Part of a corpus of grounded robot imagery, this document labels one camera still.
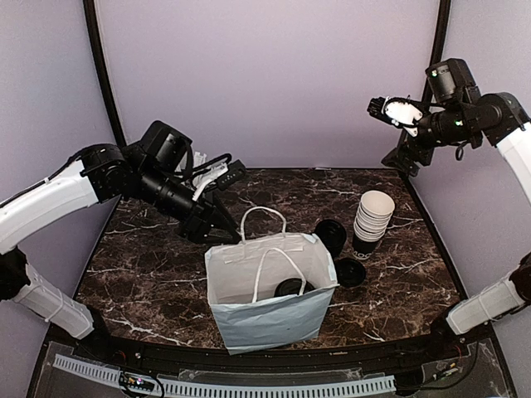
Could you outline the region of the light blue paper bag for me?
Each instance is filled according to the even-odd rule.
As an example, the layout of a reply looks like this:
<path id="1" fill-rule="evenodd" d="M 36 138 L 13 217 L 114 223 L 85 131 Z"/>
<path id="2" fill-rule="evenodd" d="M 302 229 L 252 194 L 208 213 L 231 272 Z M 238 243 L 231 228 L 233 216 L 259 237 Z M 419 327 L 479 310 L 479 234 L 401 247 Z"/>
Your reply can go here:
<path id="1" fill-rule="evenodd" d="M 316 234 L 287 230 L 204 255 L 207 301 L 230 355 L 303 342 L 319 335 L 338 286 L 334 261 Z M 276 286 L 302 279 L 315 290 L 274 297 Z"/>

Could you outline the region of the black plastic cup lid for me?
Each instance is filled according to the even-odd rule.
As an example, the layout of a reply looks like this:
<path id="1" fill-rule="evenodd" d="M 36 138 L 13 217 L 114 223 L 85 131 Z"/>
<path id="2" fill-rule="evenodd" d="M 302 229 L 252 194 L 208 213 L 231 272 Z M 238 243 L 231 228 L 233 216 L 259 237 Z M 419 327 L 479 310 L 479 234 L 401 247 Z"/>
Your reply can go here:
<path id="1" fill-rule="evenodd" d="M 307 294 L 315 290 L 315 287 L 310 283 L 306 282 L 304 285 L 303 291 L 300 291 L 302 288 L 303 281 L 298 278 L 290 278 L 280 282 L 275 288 L 274 297 L 283 297 L 291 294 L 300 295 Z"/>

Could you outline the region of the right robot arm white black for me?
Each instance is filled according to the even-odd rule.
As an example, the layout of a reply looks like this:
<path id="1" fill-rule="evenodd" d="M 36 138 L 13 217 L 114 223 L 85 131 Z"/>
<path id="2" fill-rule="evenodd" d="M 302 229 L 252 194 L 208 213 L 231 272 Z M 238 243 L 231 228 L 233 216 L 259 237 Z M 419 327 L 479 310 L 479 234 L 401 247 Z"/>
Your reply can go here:
<path id="1" fill-rule="evenodd" d="M 460 283 L 423 343 L 440 360 L 530 305 L 530 76 L 455 58 L 418 74 L 419 94 L 386 92 L 368 112 L 397 134 L 382 165 L 419 190 Z"/>

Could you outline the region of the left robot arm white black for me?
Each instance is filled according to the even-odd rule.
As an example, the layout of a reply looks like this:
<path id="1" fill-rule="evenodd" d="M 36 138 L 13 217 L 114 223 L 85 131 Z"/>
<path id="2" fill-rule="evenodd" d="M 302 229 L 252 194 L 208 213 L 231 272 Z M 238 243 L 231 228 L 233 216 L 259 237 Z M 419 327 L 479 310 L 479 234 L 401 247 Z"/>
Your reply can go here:
<path id="1" fill-rule="evenodd" d="M 246 175 L 224 153 L 195 165 L 192 140 L 162 121 L 120 148 L 83 148 L 56 172 L 1 204 L 1 298 L 30 309 L 73 338 L 100 362 L 117 354 L 97 310 L 74 301 L 44 279 L 18 245 L 30 235 L 78 210 L 129 197 L 177 220 L 178 234 L 192 243 L 237 243 L 236 222 L 217 197 Z"/>

